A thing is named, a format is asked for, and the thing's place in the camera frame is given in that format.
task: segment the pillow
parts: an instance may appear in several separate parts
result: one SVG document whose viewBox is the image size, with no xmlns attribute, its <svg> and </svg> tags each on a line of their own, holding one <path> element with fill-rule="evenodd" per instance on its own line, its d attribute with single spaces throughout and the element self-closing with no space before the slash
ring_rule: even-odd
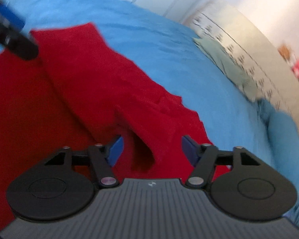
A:
<svg viewBox="0 0 299 239">
<path fill-rule="evenodd" d="M 299 135 L 292 118 L 284 112 L 272 113 L 268 139 L 277 170 L 295 185 L 299 195 Z"/>
<path fill-rule="evenodd" d="M 198 36 L 218 40 L 276 110 L 292 116 L 299 132 L 299 82 L 270 41 L 236 8 L 212 0 L 186 21 Z"/>
</svg>

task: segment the black circular pad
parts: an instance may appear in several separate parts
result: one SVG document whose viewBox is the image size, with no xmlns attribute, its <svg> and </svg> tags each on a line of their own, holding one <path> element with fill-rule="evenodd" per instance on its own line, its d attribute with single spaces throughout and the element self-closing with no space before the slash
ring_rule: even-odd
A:
<svg viewBox="0 0 299 239">
<path fill-rule="evenodd" d="M 241 195 L 250 199 L 267 199 L 274 193 L 274 186 L 262 179 L 249 178 L 238 183 Z"/>
<path fill-rule="evenodd" d="M 210 195 L 225 212 L 244 220 L 281 217 L 296 202 L 297 192 L 278 172 L 260 166 L 233 168 L 212 183 Z"/>
<path fill-rule="evenodd" d="M 8 187 L 11 209 L 26 219 L 52 221 L 73 215 L 94 195 L 91 181 L 63 166 L 31 169 Z"/>
<path fill-rule="evenodd" d="M 60 196 L 67 189 L 67 184 L 60 179 L 45 178 L 33 182 L 30 185 L 30 192 L 40 199 L 52 199 Z"/>
</svg>

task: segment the patterned pillow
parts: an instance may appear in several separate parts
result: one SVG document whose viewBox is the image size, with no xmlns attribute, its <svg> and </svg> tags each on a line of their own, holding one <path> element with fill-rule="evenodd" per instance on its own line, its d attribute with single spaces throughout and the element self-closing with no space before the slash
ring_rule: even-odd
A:
<svg viewBox="0 0 299 239">
<path fill-rule="evenodd" d="M 260 97 L 266 98 L 276 110 L 283 110 L 291 114 L 286 102 L 279 94 L 279 90 L 268 78 L 261 66 L 219 25 L 210 20 L 203 13 L 197 13 L 190 26 L 198 36 L 209 35 L 216 39 L 228 54 L 241 66 L 255 81 Z"/>
</svg>

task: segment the bed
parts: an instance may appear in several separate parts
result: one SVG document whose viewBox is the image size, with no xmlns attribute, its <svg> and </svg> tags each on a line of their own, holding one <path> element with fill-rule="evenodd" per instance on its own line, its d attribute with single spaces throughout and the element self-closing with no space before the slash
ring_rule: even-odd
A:
<svg viewBox="0 0 299 239">
<path fill-rule="evenodd" d="M 247 148 L 289 178 L 299 193 L 299 136 L 293 122 L 285 123 L 289 148 L 281 147 L 281 133 L 270 140 L 262 106 L 248 101 L 195 46 L 193 30 L 121 0 L 6 1 L 26 18 L 25 31 L 95 23 L 110 47 L 198 112 L 217 147 Z M 281 148 L 287 152 L 275 152 Z"/>
<path fill-rule="evenodd" d="M 256 26 L 222 0 L 207 2 L 185 25 L 198 36 L 207 34 L 217 40 L 253 78 L 262 96 L 293 117 L 299 131 L 299 82 Z"/>
</svg>

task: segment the bedding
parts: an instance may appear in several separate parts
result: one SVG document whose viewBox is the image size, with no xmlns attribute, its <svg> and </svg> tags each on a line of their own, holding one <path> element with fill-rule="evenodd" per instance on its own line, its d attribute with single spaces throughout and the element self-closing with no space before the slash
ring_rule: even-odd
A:
<svg viewBox="0 0 299 239">
<path fill-rule="evenodd" d="M 261 101 L 249 102 L 195 46 L 193 30 L 120 0 L 7 1 L 25 17 L 26 32 L 93 22 L 112 49 L 136 63 L 168 92 L 181 96 L 183 105 L 198 113 L 213 144 L 221 150 L 243 146 L 292 178 L 299 157 L 290 156 L 288 148 L 286 155 L 292 164 L 277 165 L 283 159 L 279 152 L 273 153 L 268 137 L 266 117 L 274 109 Z M 294 134 L 289 127 L 287 131 Z M 293 138 L 291 145 L 299 140 L 297 131 Z M 293 182 L 299 191 L 298 178 Z"/>
<path fill-rule="evenodd" d="M 209 36 L 194 38 L 196 46 L 231 80 L 237 88 L 252 102 L 257 97 L 254 80 L 241 68 L 216 40 Z"/>
<path fill-rule="evenodd" d="M 296 184 L 298 200 L 287 216 L 299 226 L 299 136 L 292 118 L 284 112 L 269 114 L 268 137 L 273 149 L 277 169 L 288 173 L 288 179 Z"/>
</svg>

